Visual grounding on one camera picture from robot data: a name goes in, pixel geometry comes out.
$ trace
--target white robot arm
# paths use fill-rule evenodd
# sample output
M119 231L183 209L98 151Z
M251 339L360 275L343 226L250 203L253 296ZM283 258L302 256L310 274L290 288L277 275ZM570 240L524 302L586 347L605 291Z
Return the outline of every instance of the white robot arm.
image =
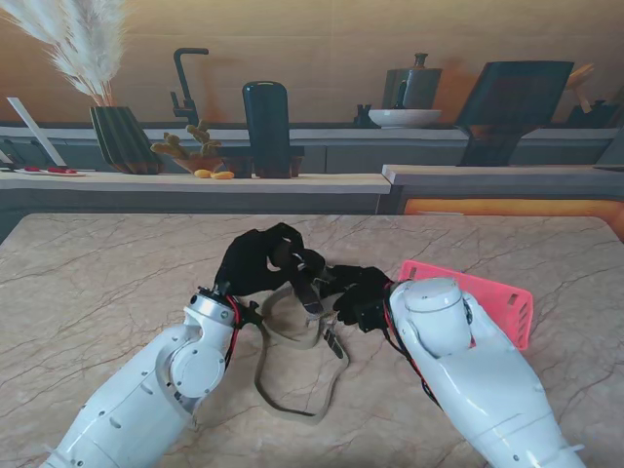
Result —
M455 428L494 468L583 468L539 378L474 296L452 279L409 281L392 321Z
M81 408L43 468L146 468L161 459L217 387L235 311L200 290L183 325L164 330Z

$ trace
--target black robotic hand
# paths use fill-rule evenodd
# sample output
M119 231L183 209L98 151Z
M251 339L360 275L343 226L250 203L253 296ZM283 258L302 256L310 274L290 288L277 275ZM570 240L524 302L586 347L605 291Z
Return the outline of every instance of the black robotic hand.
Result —
M358 324L363 332L385 329L383 301L392 281L378 268L336 265L328 268L334 277L330 293L345 293L334 303L338 320L344 325Z
M276 262L276 254L286 252L290 256L303 251L301 234L283 222L266 231L253 229L227 248L214 285L220 293L231 295L277 290L297 273L297 268L293 262ZM268 261L280 269L269 270Z

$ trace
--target beige wall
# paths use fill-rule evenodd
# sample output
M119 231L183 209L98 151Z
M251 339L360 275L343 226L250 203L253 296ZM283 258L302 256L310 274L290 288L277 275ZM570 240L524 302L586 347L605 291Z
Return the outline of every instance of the beige wall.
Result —
M484 63L593 62L590 98L624 85L622 0L128 0L135 11L113 89L144 121L174 120L179 47L206 47L185 68L200 113L244 121L242 86L275 80L289 90L292 121L347 121L358 103L379 106L385 71L428 52L445 69L436 99L455 116ZM18 96L40 121L88 121L90 100L47 63L37 41L0 24L0 120ZM565 94L558 115L567 116Z

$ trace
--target white bowl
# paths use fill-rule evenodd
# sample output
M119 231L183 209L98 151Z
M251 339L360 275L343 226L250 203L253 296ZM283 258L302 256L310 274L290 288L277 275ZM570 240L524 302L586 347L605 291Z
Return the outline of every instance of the white bowl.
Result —
M382 129L419 129L440 118L442 110L433 109L374 109L370 119Z

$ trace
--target marble table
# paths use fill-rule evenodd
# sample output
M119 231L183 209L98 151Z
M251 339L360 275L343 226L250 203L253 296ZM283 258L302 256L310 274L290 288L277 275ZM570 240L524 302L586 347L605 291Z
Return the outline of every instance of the marble table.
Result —
M230 241L283 220L334 262L395 276L417 258L530 290L526 358L588 467L624 458L624 247L584 217L34 214L0 247L0 467L38 466L80 406L141 346L182 320ZM316 427L269 416L252 391L245 329L221 385L163 459L182 467L483 467L380 333L339 328L352 364ZM331 351L270 348L265 386L314 410Z

